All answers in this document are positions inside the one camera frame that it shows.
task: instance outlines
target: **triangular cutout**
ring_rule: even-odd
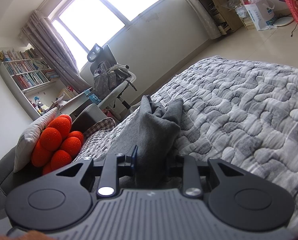
[[[58,173],[57,176],[75,177],[81,167],[82,167],[82,163],[78,163],[66,169],[65,171]]]
[[[236,176],[243,176],[242,173],[239,171],[234,170],[233,168],[228,167],[227,165],[223,163],[218,164],[225,176],[227,177],[236,177]]]

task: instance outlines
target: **gray curtain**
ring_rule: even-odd
[[[80,76],[75,58],[48,17],[34,11],[22,32],[35,52],[56,70],[65,86],[72,86],[77,93],[90,87]]]
[[[200,21],[203,23],[204,28],[206,29],[210,39],[216,39],[221,36],[221,33],[215,24],[215,21],[207,12],[207,10],[203,7],[199,0],[186,0],[191,7],[197,13]]]

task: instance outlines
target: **silver screw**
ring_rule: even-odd
[[[190,187],[186,189],[185,194],[188,196],[195,197],[201,194],[201,190],[196,187]]]
[[[103,196],[109,196],[114,193],[114,189],[112,187],[101,187],[98,189],[98,193]]]

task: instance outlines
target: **white bookshelf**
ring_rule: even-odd
[[[28,61],[28,60],[32,60],[32,59],[12,60],[12,61],[8,61],[8,62],[21,62],[21,61]],[[47,81],[47,82],[44,82],[42,84],[38,84],[36,86],[32,86],[30,88],[26,88],[26,89],[22,90],[18,86],[18,84],[16,83],[16,81],[14,80],[13,77],[17,76],[17,75],[22,75],[22,74],[32,73],[32,72],[38,72],[38,71],[40,71],[41,75],[43,75],[45,77],[42,70],[43,69],[33,70],[33,71],[29,71],[29,72],[17,73],[17,74],[11,75],[8,72],[8,70],[5,66],[5,62],[0,62],[0,75],[1,75],[1,77],[3,78],[4,82],[6,83],[7,87],[9,88],[11,93],[14,95],[16,100],[19,102],[19,104],[22,106],[22,108],[26,111],[26,113],[30,116],[30,118],[32,120],[36,120],[37,118],[39,118],[40,114],[32,106],[30,101],[27,99],[26,94],[32,94],[32,93],[35,93],[35,92],[43,91],[44,89],[47,89],[49,86],[51,86],[57,80]]]

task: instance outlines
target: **window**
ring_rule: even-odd
[[[53,25],[81,70],[95,43],[103,46],[158,1],[160,0],[72,0],[58,12]]]

